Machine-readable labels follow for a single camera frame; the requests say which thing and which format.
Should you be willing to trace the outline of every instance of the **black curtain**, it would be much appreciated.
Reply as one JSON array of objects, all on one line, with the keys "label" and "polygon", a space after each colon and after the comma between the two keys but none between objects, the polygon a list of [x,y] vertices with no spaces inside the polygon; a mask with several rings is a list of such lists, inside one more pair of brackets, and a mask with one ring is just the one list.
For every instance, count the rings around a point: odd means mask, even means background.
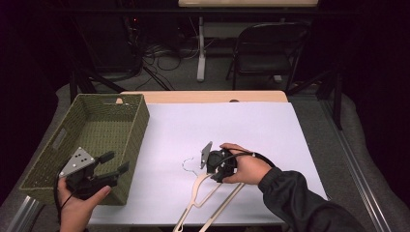
[{"label": "black curtain", "polygon": [[32,158],[69,72],[44,14],[33,1],[0,1],[0,203]]},{"label": "black curtain", "polygon": [[408,5],[373,1],[364,39],[343,81],[366,145],[395,194],[410,206],[410,19]]},{"label": "black curtain", "polygon": [[[140,9],[175,9],[178,8],[178,0],[138,0],[137,8]],[[145,35],[172,49],[179,49],[179,23],[176,16],[138,18]]]}]

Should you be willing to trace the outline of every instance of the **table leg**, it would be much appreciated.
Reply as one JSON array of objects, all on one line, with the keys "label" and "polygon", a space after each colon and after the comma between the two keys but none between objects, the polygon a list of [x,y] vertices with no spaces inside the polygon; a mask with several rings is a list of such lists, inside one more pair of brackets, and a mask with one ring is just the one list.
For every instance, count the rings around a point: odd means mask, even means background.
[{"label": "table leg", "polygon": [[205,47],[204,47],[204,21],[203,17],[199,18],[199,61],[198,73],[196,79],[199,82],[205,80]]}]

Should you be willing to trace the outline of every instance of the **white paper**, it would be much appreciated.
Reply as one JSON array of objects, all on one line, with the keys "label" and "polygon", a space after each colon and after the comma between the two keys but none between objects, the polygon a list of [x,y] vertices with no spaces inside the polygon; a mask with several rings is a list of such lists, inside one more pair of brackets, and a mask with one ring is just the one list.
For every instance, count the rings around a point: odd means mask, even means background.
[{"label": "white paper", "polygon": [[[175,225],[190,202],[200,170],[200,151],[231,142],[260,153],[281,170],[305,175],[310,190],[326,199],[308,145],[291,103],[148,104],[150,120],[137,160],[126,206],[98,206],[91,224]],[[208,180],[197,202],[215,185]],[[203,224],[236,185],[222,184],[200,209],[192,208],[185,225]],[[257,186],[245,186],[214,225],[274,224],[282,220],[264,205]]]}]

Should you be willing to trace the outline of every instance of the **hand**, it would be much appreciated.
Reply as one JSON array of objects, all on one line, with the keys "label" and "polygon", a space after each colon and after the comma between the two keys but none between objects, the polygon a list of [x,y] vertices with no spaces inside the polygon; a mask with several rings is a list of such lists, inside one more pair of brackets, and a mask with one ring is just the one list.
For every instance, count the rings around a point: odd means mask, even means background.
[{"label": "hand", "polygon": [[[220,147],[229,150],[233,155],[244,151],[250,152],[249,150],[232,143],[223,143]],[[237,172],[230,177],[223,178],[222,181],[224,183],[245,183],[248,185],[258,185],[266,173],[268,173],[268,171],[272,168],[262,159],[252,156],[238,156],[236,157],[236,161],[238,162]]]},{"label": "hand", "polygon": [[94,208],[110,193],[110,191],[111,187],[106,186],[85,201],[75,197],[69,199],[72,193],[67,189],[66,178],[61,178],[58,181],[60,206],[62,206],[67,199],[69,200],[61,211],[60,231],[84,231]]}]

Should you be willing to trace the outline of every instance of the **black sleeve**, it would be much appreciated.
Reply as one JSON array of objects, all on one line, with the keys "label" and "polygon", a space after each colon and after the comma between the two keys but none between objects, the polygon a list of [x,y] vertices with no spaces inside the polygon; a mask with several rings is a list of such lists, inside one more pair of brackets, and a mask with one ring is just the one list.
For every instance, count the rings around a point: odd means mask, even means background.
[{"label": "black sleeve", "polygon": [[274,167],[259,189],[266,207],[294,231],[365,231],[345,209],[308,190],[299,172]]}]

